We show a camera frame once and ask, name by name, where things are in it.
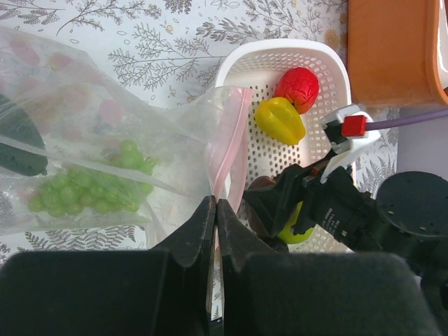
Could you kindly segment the yellow banana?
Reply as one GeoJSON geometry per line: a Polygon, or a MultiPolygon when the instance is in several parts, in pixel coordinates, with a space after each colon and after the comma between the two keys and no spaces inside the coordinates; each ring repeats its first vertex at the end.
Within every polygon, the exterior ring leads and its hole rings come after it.
{"type": "Polygon", "coordinates": [[[305,137],[306,129],[295,107],[283,97],[260,102],[255,123],[267,136],[288,146],[295,146],[305,137]]]}

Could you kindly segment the green grape bunch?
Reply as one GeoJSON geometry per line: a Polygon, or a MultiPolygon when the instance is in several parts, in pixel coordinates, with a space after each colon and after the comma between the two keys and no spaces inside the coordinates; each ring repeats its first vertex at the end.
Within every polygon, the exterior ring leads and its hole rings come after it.
{"type": "MultiPolygon", "coordinates": [[[[98,163],[150,176],[158,159],[144,156],[133,140],[126,139],[117,149],[107,151],[98,163]]],[[[27,207],[53,218],[77,216],[86,209],[102,215],[119,211],[136,213],[152,191],[150,183],[72,164],[34,189],[27,207]]]]}

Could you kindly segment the red tomato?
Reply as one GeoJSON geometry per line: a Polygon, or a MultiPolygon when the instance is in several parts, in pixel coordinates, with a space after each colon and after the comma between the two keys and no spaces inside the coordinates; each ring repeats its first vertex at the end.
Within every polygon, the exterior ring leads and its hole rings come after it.
{"type": "Polygon", "coordinates": [[[289,69],[279,80],[274,90],[275,97],[288,100],[302,115],[314,105],[319,94],[319,80],[304,67],[289,69]]]}

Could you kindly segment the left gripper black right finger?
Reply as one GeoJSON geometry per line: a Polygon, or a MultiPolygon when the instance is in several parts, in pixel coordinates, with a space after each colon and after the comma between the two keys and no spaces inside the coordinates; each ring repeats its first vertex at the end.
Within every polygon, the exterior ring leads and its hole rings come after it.
{"type": "Polygon", "coordinates": [[[226,335],[438,335],[406,264],[384,253],[278,253],[216,206],[226,335]]]}

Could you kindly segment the clear zip top bag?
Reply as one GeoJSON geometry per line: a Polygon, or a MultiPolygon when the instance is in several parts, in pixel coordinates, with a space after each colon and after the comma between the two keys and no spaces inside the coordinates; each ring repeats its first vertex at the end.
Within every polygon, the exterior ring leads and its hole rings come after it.
{"type": "Polygon", "coordinates": [[[175,108],[151,106],[102,72],[83,51],[14,29],[1,29],[1,95],[22,108],[41,134],[40,149],[1,136],[8,144],[46,156],[46,175],[23,176],[1,166],[1,233],[105,228],[117,239],[139,226],[156,244],[191,217],[203,198],[241,204],[247,171],[248,88],[212,87],[175,108]],[[98,161],[122,141],[158,159],[152,175],[98,161]],[[27,207],[42,182],[78,165],[153,185],[136,213],[53,218],[27,207]]]}

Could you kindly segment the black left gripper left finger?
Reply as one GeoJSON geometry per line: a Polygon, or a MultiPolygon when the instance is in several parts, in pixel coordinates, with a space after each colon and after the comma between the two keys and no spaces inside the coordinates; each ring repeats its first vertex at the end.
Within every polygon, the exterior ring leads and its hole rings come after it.
{"type": "Polygon", "coordinates": [[[155,247],[33,251],[1,268],[2,335],[210,335],[216,200],[155,247]]]}

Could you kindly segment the dark green avocado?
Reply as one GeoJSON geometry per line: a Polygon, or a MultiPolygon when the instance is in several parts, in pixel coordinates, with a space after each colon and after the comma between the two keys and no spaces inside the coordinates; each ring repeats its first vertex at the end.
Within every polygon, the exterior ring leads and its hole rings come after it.
{"type": "MultiPolygon", "coordinates": [[[[27,113],[1,95],[1,136],[44,149],[41,134],[27,113]]],[[[46,175],[48,159],[35,153],[1,143],[1,166],[23,176],[46,175]]]]}

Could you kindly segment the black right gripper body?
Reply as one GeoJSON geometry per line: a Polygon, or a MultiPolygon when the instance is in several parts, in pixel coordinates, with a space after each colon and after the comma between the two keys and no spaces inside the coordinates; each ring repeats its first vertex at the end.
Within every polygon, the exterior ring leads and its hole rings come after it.
{"type": "Polygon", "coordinates": [[[421,277],[433,313],[447,314],[447,181],[405,171],[387,178],[372,197],[343,167],[322,181],[325,168],[293,164],[272,185],[250,187],[243,199],[271,237],[297,211],[295,233],[319,225],[352,251],[400,256],[421,277]]]}

